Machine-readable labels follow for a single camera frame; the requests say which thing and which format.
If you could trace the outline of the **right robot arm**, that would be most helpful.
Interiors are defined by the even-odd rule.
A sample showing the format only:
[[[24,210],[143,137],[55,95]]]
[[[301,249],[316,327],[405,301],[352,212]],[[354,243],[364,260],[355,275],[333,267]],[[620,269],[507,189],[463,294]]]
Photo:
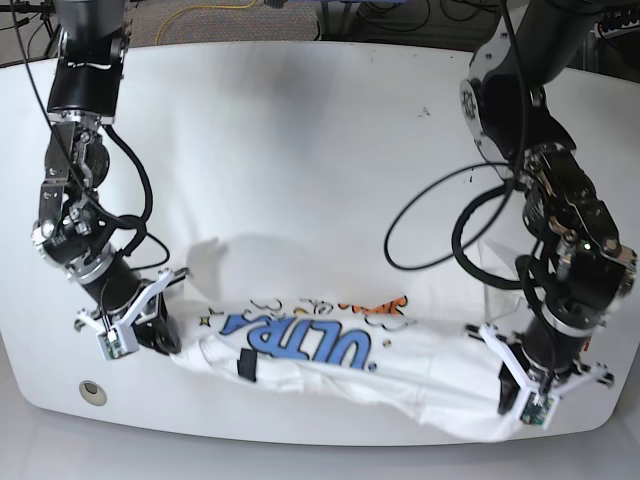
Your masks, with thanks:
[[[158,262],[155,280],[142,276],[128,257],[150,238],[154,207],[150,179],[138,156],[115,132],[120,83],[130,27],[124,1],[57,1],[61,38],[53,84],[42,108],[51,136],[45,153],[38,219],[32,241],[96,303],[81,310],[79,328],[91,326],[104,357],[120,359],[140,348],[176,355],[181,340],[165,290],[188,271]],[[115,215],[99,200],[112,140],[132,162],[143,189],[139,214]]]

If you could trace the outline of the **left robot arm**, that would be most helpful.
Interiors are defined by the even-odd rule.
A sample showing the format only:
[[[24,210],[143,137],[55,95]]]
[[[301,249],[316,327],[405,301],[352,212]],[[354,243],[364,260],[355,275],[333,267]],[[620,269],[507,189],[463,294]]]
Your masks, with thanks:
[[[492,326],[475,329],[501,359],[500,415],[528,425],[550,419],[559,400],[584,383],[611,385],[603,366],[580,356],[594,331],[634,286],[636,252],[625,246],[592,180],[577,163],[575,142],[550,114],[545,87],[569,65],[591,28],[619,10],[617,1],[531,1],[499,8],[492,36],[473,53],[460,103],[476,147],[501,184],[462,211],[451,256],[483,284],[521,291],[533,316],[508,340]],[[477,267],[462,234],[486,202],[524,194],[522,218],[535,243],[517,258],[515,279]]]

